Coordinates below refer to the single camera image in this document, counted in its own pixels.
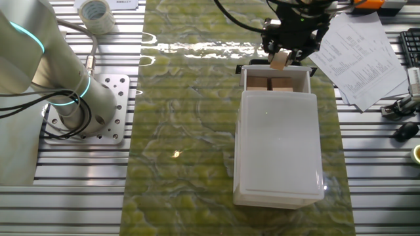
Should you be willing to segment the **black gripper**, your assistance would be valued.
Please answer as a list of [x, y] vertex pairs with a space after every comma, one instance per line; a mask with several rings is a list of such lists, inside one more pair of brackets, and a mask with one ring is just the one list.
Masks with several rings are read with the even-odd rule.
[[266, 28], [261, 33], [262, 48], [273, 61], [281, 48], [292, 50], [291, 64], [301, 62], [320, 49], [321, 40], [329, 29], [330, 5], [312, 5], [292, 8], [278, 5], [276, 15], [281, 21], [278, 28]]

